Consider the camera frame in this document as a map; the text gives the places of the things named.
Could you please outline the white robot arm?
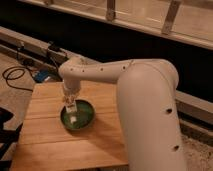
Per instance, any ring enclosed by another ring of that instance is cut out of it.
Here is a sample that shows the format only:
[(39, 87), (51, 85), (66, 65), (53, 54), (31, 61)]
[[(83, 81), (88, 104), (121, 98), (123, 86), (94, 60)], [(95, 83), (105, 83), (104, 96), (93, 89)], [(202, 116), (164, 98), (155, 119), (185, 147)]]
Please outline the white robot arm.
[(164, 59), (130, 59), (84, 65), (73, 58), (59, 67), (66, 96), (82, 80), (114, 83), (130, 171), (188, 171), (177, 116), (179, 76)]

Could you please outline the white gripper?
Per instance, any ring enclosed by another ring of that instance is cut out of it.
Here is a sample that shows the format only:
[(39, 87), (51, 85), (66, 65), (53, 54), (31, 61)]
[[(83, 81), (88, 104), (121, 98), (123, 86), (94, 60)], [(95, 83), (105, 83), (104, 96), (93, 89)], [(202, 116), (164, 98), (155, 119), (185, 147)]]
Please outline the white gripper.
[(66, 82), (62, 83), (62, 89), (64, 93), (63, 101), (66, 104), (73, 104), (80, 92), (80, 83), (79, 82)]

